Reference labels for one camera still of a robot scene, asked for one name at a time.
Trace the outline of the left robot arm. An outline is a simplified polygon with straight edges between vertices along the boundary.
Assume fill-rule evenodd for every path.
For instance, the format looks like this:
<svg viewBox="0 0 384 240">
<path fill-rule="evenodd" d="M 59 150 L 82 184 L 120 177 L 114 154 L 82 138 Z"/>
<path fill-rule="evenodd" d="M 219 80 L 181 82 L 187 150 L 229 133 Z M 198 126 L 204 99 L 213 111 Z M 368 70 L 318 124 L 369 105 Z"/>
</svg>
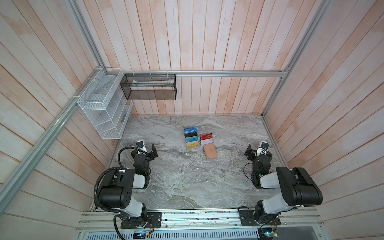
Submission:
<svg viewBox="0 0 384 240">
<path fill-rule="evenodd" d="M 134 168 L 125 168 L 121 161 L 121 153 L 132 150 Z M 118 152 L 118 166 L 111 167 L 98 177 L 94 187 L 94 202 L 97 208 L 116 213 L 122 224 L 130 224 L 135 228 L 145 228 L 148 220 L 147 208 L 132 196 L 134 189 L 145 189 L 150 182 L 150 162 L 158 157 L 156 147 L 147 151 L 145 143 L 139 141 L 135 147 L 124 147 Z"/>
</svg>

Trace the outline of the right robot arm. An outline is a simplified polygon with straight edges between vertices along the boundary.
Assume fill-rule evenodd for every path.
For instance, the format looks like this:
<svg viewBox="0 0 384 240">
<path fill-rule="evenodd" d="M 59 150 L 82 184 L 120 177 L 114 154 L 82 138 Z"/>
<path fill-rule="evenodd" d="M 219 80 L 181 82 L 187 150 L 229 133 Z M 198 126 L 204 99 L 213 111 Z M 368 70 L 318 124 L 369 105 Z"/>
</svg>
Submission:
<svg viewBox="0 0 384 240">
<path fill-rule="evenodd" d="M 273 154 L 267 142 L 262 141 L 256 149 L 248 145 L 244 155 L 252 162 L 249 180 L 254 187 L 280 190 L 275 196 L 257 202 L 254 212 L 257 223 L 269 223 L 281 213 L 298 207 L 322 204 L 323 194 L 304 168 L 276 167 L 275 172 L 270 171 Z"/>
</svg>

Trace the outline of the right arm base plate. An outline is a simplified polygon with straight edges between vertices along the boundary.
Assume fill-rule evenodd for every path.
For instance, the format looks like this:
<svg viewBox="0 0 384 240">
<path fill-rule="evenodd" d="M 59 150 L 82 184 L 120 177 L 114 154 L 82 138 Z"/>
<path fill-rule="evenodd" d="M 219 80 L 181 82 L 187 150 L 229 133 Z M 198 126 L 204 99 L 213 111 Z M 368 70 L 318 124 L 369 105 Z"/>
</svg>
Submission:
<svg viewBox="0 0 384 240">
<path fill-rule="evenodd" d="M 248 210 L 248 209 L 240 209 L 238 210 L 238 214 L 240 217 L 241 225 L 244 226 L 280 226 L 281 221 L 277 215 L 268 215 L 261 214 L 257 215 L 256 211 Z"/>
</svg>

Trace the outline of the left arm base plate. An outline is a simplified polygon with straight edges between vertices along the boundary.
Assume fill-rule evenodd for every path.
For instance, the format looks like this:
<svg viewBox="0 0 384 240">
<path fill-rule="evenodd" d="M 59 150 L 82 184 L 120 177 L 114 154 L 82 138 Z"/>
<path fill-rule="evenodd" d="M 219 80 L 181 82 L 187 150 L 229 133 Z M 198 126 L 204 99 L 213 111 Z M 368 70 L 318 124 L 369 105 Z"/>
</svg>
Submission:
<svg viewBox="0 0 384 240">
<path fill-rule="evenodd" d="M 149 230 L 150 228 L 158 229 L 161 227 L 161 224 L 162 224 L 161 212 L 148 212 L 146 213 L 146 216 L 144 215 L 145 214 L 142 214 L 142 216 L 138 218 L 130 218 L 128 220 L 123 220 L 121 223 L 121 229 Z"/>
</svg>

